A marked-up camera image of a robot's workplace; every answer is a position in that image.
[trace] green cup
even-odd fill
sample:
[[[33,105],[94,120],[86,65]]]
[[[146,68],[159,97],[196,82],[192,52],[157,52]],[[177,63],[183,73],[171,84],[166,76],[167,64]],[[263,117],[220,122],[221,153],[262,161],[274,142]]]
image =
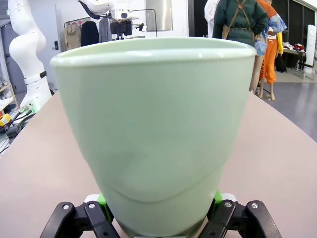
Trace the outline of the green cup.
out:
[[[233,41],[177,37],[52,59],[80,150],[129,234],[187,235],[201,224],[237,135],[255,55]]]

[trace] orange pants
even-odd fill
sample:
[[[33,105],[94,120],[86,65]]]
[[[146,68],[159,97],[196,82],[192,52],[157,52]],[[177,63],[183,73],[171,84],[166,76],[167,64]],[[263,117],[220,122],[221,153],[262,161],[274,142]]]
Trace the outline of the orange pants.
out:
[[[267,80],[269,85],[276,81],[275,74],[275,58],[278,50],[278,42],[276,39],[267,40],[267,50],[261,67],[260,79]]]

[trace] brown bag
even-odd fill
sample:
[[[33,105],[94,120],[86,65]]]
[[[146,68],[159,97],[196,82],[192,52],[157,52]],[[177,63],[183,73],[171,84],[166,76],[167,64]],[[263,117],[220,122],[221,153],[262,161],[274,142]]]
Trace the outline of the brown bag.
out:
[[[250,20],[249,20],[249,18],[248,18],[248,16],[247,16],[246,12],[245,12],[244,9],[243,9],[243,4],[244,4],[245,2],[246,2],[246,0],[243,0],[242,2],[239,2],[239,0],[237,0],[238,7],[237,7],[236,12],[235,12],[234,15],[233,15],[233,18],[232,18],[232,20],[231,20],[231,22],[230,22],[230,25],[229,25],[229,26],[226,26],[226,25],[223,26],[223,31],[222,31],[222,38],[223,38],[223,39],[226,40],[226,39],[228,38],[228,34],[229,34],[230,30],[231,30],[231,27],[232,27],[234,21],[235,21],[236,18],[237,18],[237,15],[238,15],[238,12],[239,12],[240,9],[243,11],[243,14],[245,15],[246,20],[247,20],[247,22],[248,22],[249,28],[247,28],[247,29],[250,30],[250,31],[252,31],[252,30],[251,30]]]

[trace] bolt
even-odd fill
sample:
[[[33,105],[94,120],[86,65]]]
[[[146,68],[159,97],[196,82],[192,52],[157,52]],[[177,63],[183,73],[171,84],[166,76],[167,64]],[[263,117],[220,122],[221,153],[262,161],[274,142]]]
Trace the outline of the bolt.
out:
[[[224,206],[225,206],[225,207],[231,207],[232,204],[231,204],[231,202],[226,202],[226,203],[224,204]]]
[[[257,209],[259,206],[256,203],[252,203],[251,207],[254,208],[254,209]]]

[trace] black bag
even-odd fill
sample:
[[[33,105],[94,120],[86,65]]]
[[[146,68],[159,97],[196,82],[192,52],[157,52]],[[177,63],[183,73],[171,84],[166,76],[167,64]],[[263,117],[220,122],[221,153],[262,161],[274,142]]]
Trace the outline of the black bag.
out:
[[[287,71],[286,66],[285,66],[285,62],[284,62],[281,54],[278,54],[278,56],[275,60],[275,66],[276,66],[276,71],[278,71],[278,72],[283,73],[283,72]]]

